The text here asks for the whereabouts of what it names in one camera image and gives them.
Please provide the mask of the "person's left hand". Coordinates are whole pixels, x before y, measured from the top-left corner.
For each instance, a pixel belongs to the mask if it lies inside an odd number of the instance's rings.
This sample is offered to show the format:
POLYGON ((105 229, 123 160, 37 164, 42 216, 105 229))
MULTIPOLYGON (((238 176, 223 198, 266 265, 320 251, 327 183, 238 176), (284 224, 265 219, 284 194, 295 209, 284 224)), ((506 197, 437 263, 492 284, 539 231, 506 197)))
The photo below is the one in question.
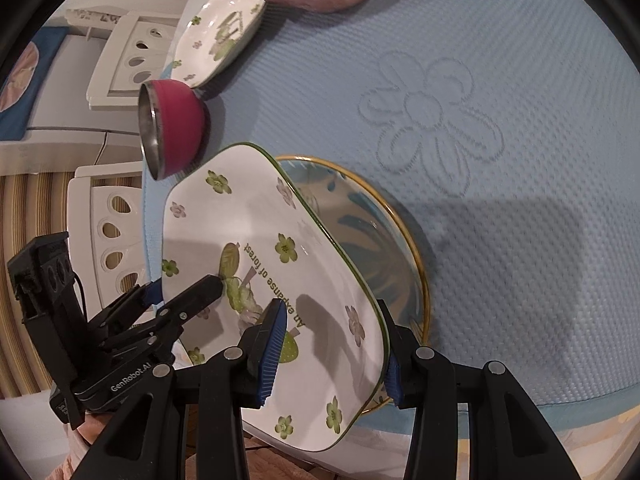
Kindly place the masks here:
POLYGON ((88 449, 96 442, 96 439, 111 418, 112 415, 108 413, 87 414, 84 423, 78 428, 70 429, 66 427, 65 432, 70 450, 62 464, 58 465, 47 476, 47 480, 70 480, 88 449))

